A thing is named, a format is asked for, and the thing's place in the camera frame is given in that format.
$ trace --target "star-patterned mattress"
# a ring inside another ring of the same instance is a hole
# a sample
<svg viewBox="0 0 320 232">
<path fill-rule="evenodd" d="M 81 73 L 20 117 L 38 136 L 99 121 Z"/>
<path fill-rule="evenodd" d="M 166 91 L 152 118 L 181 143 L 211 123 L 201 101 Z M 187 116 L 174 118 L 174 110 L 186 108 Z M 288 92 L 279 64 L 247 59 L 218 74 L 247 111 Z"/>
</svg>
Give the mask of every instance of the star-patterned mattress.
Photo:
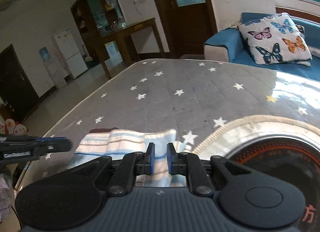
<svg viewBox="0 0 320 232">
<path fill-rule="evenodd" d="M 105 83 L 48 131 L 47 137 L 72 140 L 74 149 L 32 162 L 22 186 L 63 170 L 94 128 L 145 133 L 174 128 L 177 140 L 194 149 L 226 122 L 250 115 L 320 127 L 319 108 L 320 83 L 302 77 L 208 60 L 143 60 Z"/>
</svg>

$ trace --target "blue striped cloth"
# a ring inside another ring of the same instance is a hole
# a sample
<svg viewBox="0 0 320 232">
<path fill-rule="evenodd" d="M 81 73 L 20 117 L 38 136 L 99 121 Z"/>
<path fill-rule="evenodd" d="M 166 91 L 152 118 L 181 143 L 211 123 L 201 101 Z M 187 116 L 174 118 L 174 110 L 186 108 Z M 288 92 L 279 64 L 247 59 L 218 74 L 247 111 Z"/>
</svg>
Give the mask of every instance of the blue striped cloth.
<svg viewBox="0 0 320 232">
<path fill-rule="evenodd" d="M 166 159 L 167 144 L 172 142 L 176 151 L 190 152 L 191 146 L 176 141 L 176 130 L 159 133 L 140 133 L 130 130 L 112 130 L 109 133 L 88 133 L 80 142 L 66 169 L 70 169 L 101 156 L 122 159 L 127 153 L 145 152 L 150 142 L 155 144 L 154 174 L 140 175 L 136 186 L 177 187 L 186 186 L 185 177 L 171 176 Z"/>
</svg>

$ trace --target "electrical wire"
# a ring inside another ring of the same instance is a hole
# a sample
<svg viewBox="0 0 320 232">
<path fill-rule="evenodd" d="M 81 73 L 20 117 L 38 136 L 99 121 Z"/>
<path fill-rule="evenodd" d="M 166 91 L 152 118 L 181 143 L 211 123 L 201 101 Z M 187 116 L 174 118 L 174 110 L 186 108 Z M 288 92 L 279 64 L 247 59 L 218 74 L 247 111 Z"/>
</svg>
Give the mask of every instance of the electrical wire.
<svg viewBox="0 0 320 232">
<path fill-rule="evenodd" d="M 140 14 L 141 16 L 142 16 L 142 20 L 144 20 L 144 18 L 143 18 L 143 15 L 138 11 L 138 9 L 137 9 L 137 6 L 136 6 L 136 4 L 137 3 L 133 3 L 134 4 L 134 8 L 136 9 L 136 12 L 138 13 L 138 14 Z"/>
</svg>

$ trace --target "wooden door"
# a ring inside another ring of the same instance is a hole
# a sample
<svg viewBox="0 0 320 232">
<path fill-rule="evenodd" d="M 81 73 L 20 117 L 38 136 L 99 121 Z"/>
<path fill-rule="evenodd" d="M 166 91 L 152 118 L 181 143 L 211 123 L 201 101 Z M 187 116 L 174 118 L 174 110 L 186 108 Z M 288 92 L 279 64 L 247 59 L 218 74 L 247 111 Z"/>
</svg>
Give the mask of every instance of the wooden door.
<svg viewBox="0 0 320 232">
<path fill-rule="evenodd" d="M 39 96 L 10 45 L 0 53 L 0 97 L 14 120 L 22 122 L 38 104 Z"/>
<path fill-rule="evenodd" d="M 216 25 L 210 0 L 155 0 L 168 39 L 176 56 L 203 55 L 204 42 Z"/>
</svg>

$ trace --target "sofa armrest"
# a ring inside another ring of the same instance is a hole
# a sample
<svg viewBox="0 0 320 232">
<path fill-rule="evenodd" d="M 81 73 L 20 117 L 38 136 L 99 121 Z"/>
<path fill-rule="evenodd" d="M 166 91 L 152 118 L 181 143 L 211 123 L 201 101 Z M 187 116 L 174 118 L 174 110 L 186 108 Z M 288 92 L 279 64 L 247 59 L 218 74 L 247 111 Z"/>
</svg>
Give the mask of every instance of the sofa armrest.
<svg viewBox="0 0 320 232">
<path fill-rule="evenodd" d="M 234 28 L 221 30 L 208 39 L 204 45 L 225 47 L 228 50 L 229 62 L 234 61 L 243 51 L 241 34 Z"/>
<path fill-rule="evenodd" d="M 228 50 L 225 47 L 204 45 L 204 59 L 219 62 L 229 62 Z"/>
</svg>

